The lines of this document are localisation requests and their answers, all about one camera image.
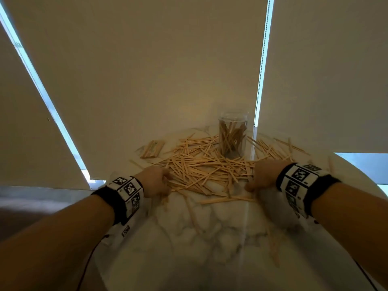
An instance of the wristband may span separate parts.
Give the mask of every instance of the wristband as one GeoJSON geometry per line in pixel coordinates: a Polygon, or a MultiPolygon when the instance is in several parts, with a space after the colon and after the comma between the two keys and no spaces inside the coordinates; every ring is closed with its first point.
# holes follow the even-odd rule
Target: wristband
{"type": "Polygon", "coordinates": [[[276,187],[286,195],[288,204],[296,213],[308,218],[312,216],[312,202],[337,182],[340,180],[315,165],[292,163],[282,170],[276,187]]]}
{"type": "Polygon", "coordinates": [[[125,225],[137,212],[143,202],[143,186],[132,176],[119,176],[106,186],[94,191],[114,210],[114,225],[125,225]]]}

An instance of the clear glass jar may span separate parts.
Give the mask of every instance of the clear glass jar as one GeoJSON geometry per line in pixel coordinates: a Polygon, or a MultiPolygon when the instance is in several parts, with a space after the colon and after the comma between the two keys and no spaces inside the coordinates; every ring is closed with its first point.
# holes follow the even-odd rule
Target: clear glass jar
{"type": "Polygon", "coordinates": [[[242,111],[226,111],[218,121],[220,153],[229,159],[244,156],[248,114],[242,111]]]}

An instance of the round table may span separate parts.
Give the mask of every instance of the round table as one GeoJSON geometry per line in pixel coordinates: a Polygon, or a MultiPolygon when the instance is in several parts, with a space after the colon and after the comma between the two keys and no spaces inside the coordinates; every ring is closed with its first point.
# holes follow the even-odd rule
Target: round table
{"type": "MultiPolygon", "coordinates": [[[[217,126],[189,129],[167,135],[160,157],[195,132],[193,138],[214,136],[217,126]]],[[[283,141],[288,135],[262,131],[283,141]]],[[[264,137],[256,131],[247,135],[264,137]]],[[[365,174],[341,157],[298,139],[292,144],[311,156],[293,150],[296,161],[313,161],[329,168],[344,183],[386,198],[365,174]]],[[[150,165],[140,159],[141,149],[132,160],[140,166],[150,165]]],[[[246,145],[246,157],[254,150],[246,145]]],[[[120,171],[135,174],[140,168],[126,162],[120,171]]],[[[184,198],[177,192],[166,206],[153,202],[149,216],[132,229],[123,243],[112,250],[99,245],[95,261],[109,291],[119,290],[372,290],[349,254],[320,226],[285,234],[264,221],[260,206],[253,202],[233,201],[200,205],[208,197],[188,192],[202,235],[192,225],[184,198]],[[278,263],[274,262],[276,243],[278,263]]]]}

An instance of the black cable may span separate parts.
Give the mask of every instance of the black cable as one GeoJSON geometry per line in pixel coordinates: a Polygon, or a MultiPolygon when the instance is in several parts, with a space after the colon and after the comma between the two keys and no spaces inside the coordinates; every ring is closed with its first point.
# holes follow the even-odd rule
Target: black cable
{"type": "Polygon", "coordinates": [[[360,271],[362,271],[362,273],[364,274],[365,278],[369,281],[369,283],[372,285],[373,289],[375,291],[379,291],[377,290],[376,286],[373,284],[372,280],[369,278],[369,276],[366,274],[366,272],[364,271],[364,269],[361,267],[361,265],[359,265],[359,263],[353,258],[354,262],[357,264],[358,268],[360,269],[360,271]]]}
{"type": "MultiPolygon", "coordinates": [[[[109,235],[105,235],[104,237],[102,237],[102,239],[108,238],[108,237],[109,237],[109,235]]],[[[97,246],[100,244],[100,242],[98,242],[97,245],[94,246],[93,250],[90,252],[88,261],[86,262],[85,269],[83,270],[83,273],[82,273],[80,282],[78,283],[78,287],[77,287],[76,291],[80,291],[81,284],[82,284],[83,278],[85,277],[86,269],[87,269],[87,267],[88,267],[88,264],[89,264],[89,262],[90,262],[90,260],[91,260],[91,258],[92,258],[93,252],[95,251],[95,249],[97,248],[97,246]]]]}

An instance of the hand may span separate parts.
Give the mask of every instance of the hand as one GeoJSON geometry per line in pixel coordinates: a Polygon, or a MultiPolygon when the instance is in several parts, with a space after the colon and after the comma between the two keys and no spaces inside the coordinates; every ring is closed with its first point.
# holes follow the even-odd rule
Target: hand
{"type": "Polygon", "coordinates": [[[134,177],[142,183],[146,198],[168,195],[171,192],[171,188],[167,186],[167,179],[171,180],[172,176],[165,168],[149,166],[134,177]]]}
{"type": "Polygon", "coordinates": [[[285,160],[262,160],[256,162],[253,181],[245,185],[245,190],[253,192],[255,189],[274,186],[279,174],[291,163],[291,161],[285,160]]]}

